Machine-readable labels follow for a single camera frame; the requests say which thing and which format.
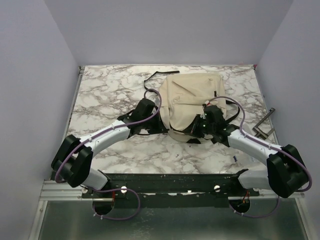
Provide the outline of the cream canvas backpack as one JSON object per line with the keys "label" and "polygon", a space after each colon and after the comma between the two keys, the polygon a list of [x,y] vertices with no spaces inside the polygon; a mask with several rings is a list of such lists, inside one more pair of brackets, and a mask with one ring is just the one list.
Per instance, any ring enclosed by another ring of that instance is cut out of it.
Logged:
{"label": "cream canvas backpack", "polygon": [[207,140],[190,135],[191,124],[196,115],[203,114],[206,101],[221,109],[224,119],[230,124],[238,114],[226,118],[227,105],[234,102],[224,98],[225,85],[217,72],[180,73],[178,70],[165,71],[165,80],[158,91],[162,98],[159,115],[168,135],[179,142],[201,144]]}

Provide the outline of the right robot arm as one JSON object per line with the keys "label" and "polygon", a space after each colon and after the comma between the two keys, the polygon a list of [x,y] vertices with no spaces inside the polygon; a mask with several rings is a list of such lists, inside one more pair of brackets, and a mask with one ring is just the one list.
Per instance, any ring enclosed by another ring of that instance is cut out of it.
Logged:
{"label": "right robot arm", "polygon": [[242,151],[265,165],[265,170],[245,170],[230,183],[230,191],[236,196],[248,189],[265,189],[288,198],[311,183],[311,176],[294,146],[268,143],[248,134],[241,126],[227,123],[216,105],[203,105],[203,114],[196,115],[191,132],[200,138],[211,135],[214,144]]}

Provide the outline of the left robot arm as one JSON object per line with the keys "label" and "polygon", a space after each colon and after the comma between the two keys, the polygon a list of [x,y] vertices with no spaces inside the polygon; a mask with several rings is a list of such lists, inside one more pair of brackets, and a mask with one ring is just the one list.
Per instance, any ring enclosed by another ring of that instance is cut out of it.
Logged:
{"label": "left robot arm", "polygon": [[91,167],[93,158],[111,145],[137,135],[141,130],[152,134],[165,131],[161,125],[160,107],[143,98],[135,109],[119,116],[109,126],[82,137],[67,136],[59,147],[51,168],[57,183],[66,182],[72,188],[83,185],[93,189],[101,198],[111,191],[108,177]]}

